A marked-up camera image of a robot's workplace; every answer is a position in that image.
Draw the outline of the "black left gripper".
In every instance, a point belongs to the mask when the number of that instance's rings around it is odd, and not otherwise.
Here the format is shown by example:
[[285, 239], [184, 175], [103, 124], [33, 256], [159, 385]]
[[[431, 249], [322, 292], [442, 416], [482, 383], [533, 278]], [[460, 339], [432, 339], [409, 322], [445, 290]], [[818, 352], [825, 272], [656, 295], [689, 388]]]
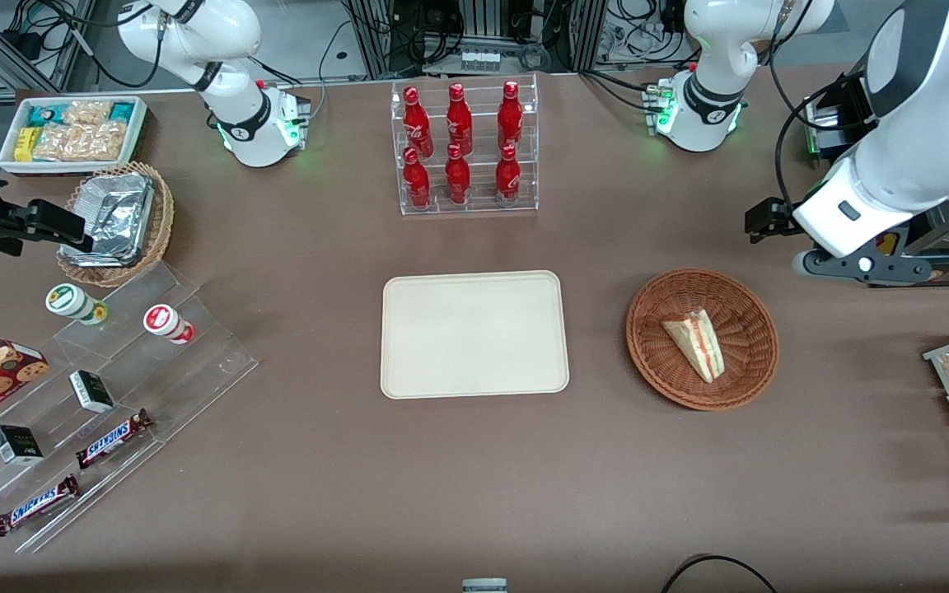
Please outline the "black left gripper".
[[795, 236], [791, 207], [780, 198], [765, 198], [745, 213], [745, 233], [751, 244], [773, 236]]

